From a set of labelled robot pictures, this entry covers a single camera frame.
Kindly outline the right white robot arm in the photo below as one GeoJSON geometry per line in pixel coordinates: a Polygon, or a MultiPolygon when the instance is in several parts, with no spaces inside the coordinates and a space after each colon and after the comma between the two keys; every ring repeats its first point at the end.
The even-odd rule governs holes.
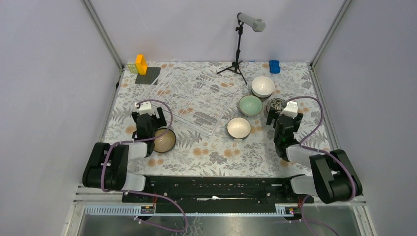
{"type": "Polygon", "coordinates": [[[308,167],[312,173],[290,177],[289,185],[282,189],[284,200],[293,203],[301,195],[311,195],[330,204],[362,195],[362,184],[344,150],[317,150],[295,139],[302,118],[301,113],[289,117],[274,108],[268,112],[267,124],[275,129],[273,141],[278,157],[308,167]]]}

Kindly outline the teal white spotted bowl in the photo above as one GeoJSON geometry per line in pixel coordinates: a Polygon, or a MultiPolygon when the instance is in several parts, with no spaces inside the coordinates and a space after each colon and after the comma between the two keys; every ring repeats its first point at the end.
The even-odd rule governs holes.
{"type": "Polygon", "coordinates": [[[251,132],[251,125],[244,118],[233,118],[227,124],[227,133],[235,141],[246,139],[251,132]]]}

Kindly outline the white ribbed bowl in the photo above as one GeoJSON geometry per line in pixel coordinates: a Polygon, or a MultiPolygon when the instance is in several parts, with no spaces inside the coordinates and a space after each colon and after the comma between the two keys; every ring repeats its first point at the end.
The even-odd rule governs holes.
{"type": "Polygon", "coordinates": [[[267,98],[275,90],[274,82],[265,76],[258,76],[251,82],[252,93],[259,98],[267,98]]]}

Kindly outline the pink floral bowl leaf interior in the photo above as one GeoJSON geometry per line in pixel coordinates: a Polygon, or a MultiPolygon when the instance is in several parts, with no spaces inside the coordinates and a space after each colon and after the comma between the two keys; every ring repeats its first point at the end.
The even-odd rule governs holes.
{"type": "Polygon", "coordinates": [[[281,98],[272,98],[266,104],[266,114],[269,113],[271,109],[276,110],[278,113],[281,113],[286,106],[286,100],[281,98]]]}

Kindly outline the light green celadon bowl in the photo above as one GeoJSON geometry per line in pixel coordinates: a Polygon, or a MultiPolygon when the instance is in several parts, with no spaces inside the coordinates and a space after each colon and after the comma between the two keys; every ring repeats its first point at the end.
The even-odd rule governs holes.
{"type": "Polygon", "coordinates": [[[239,100],[238,103],[240,111],[248,116],[255,116],[259,114],[263,109],[261,100],[253,95],[246,95],[239,100]]]}

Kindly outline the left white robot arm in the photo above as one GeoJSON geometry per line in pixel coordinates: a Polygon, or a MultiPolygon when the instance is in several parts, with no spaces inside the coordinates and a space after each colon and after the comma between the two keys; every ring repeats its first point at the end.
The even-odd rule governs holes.
{"type": "Polygon", "coordinates": [[[167,126],[162,108],[156,108],[157,115],[133,112],[132,118],[136,123],[133,140],[121,141],[114,146],[110,143],[97,142],[94,144],[89,160],[82,176],[82,184],[89,188],[100,188],[105,191],[134,190],[134,196],[140,202],[147,202],[152,197],[152,188],[146,185],[145,177],[130,177],[127,164],[131,154],[130,146],[138,145],[139,156],[150,156],[155,147],[155,138],[160,137],[157,131],[163,131],[167,126]]]}

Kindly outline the dark teal floral bowl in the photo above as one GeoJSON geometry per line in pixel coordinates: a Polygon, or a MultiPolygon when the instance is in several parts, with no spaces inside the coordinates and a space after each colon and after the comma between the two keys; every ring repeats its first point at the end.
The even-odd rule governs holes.
{"type": "Polygon", "coordinates": [[[175,133],[169,129],[166,133],[166,128],[160,128],[156,131],[155,136],[159,136],[162,133],[161,137],[154,140],[154,151],[158,153],[165,153],[170,151],[176,144],[177,138],[175,133]]]}

